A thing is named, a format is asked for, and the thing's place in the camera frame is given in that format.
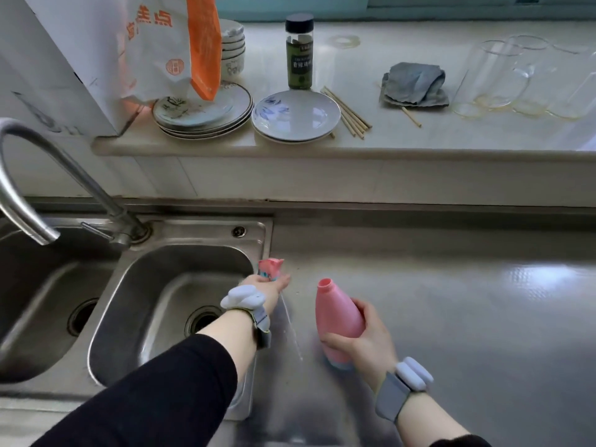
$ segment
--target folded rag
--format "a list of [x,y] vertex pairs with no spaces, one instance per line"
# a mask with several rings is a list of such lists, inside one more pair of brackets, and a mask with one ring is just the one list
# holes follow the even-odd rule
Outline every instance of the folded rag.
[[379,100],[398,106],[448,106],[444,82],[445,71],[438,65],[400,62],[383,75]]

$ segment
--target person's left hand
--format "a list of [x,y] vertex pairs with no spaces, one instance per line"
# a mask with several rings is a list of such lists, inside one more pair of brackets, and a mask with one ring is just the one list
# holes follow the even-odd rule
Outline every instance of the person's left hand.
[[279,292],[285,289],[290,281],[291,276],[289,274],[282,274],[275,281],[253,274],[245,278],[239,285],[254,285],[259,292],[263,293],[265,297],[264,309],[267,315],[271,315],[271,312],[277,306]]

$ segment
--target curved faucet spout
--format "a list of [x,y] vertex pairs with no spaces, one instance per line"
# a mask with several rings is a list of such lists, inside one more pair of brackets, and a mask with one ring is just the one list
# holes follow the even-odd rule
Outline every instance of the curved faucet spout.
[[45,151],[105,208],[110,219],[127,225],[133,241],[147,236],[148,228],[137,217],[118,205],[70,155],[21,121],[4,117],[0,119],[0,209],[23,232],[39,244],[45,245],[55,241],[60,233],[47,225],[25,201],[8,174],[2,147],[7,134],[26,139]]

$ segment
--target bowl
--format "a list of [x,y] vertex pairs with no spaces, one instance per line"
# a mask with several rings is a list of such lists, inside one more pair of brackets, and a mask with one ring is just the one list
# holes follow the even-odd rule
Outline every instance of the bowl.
[[242,52],[238,56],[230,59],[222,59],[222,78],[234,78],[242,73],[244,70],[244,56],[246,52]]
[[222,43],[236,42],[244,36],[244,25],[233,20],[219,19],[219,28],[222,32]]
[[241,55],[242,53],[244,53],[246,51],[246,47],[242,47],[240,49],[236,49],[236,50],[228,50],[228,51],[223,51],[222,52],[222,61],[224,59],[232,59],[235,58],[236,56]]
[[244,47],[244,35],[242,35],[242,39],[237,40],[236,42],[222,42],[222,50],[223,51],[230,51],[230,50],[237,50]]

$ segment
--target double bowl sink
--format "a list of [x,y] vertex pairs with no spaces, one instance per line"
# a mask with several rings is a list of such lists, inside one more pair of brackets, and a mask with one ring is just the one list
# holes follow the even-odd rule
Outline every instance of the double bowl sink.
[[[151,237],[118,252],[81,222],[50,216],[39,246],[0,222],[0,408],[70,411],[222,313],[219,302],[268,257],[272,221],[147,217]],[[226,413],[250,413],[255,364]]]

